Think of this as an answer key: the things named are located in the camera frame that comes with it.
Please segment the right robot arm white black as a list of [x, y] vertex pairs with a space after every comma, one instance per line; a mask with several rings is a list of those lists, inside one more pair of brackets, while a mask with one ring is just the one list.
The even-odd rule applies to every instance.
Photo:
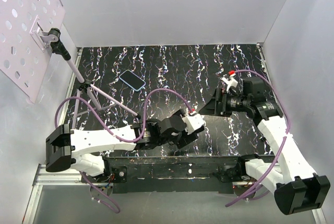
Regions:
[[273, 195], [285, 215], [321, 208], [330, 182], [318, 175], [301, 154], [293, 135], [286, 132], [283, 113], [275, 101], [268, 101], [262, 88], [246, 88], [242, 93], [227, 93], [217, 88], [211, 100], [200, 109], [202, 115], [229, 117], [233, 112], [244, 112], [254, 121], [269, 143], [275, 158], [266, 163], [257, 154], [240, 156], [234, 168], [224, 176], [248, 181], [254, 178]]

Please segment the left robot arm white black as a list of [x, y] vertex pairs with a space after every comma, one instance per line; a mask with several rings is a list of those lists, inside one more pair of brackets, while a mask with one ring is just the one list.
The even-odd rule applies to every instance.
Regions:
[[181, 149], [197, 140], [204, 128], [200, 114], [187, 116], [183, 110], [162, 121], [148, 119], [145, 124], [116, 128], [113, 135], [106, 130], [82, 131], [62, 124], [46, 138], [46, 171], [75, 169], [106, 182], [112, 171], [104, 158], [95, 155], [97, 152], [151, 150], [165, 144]]

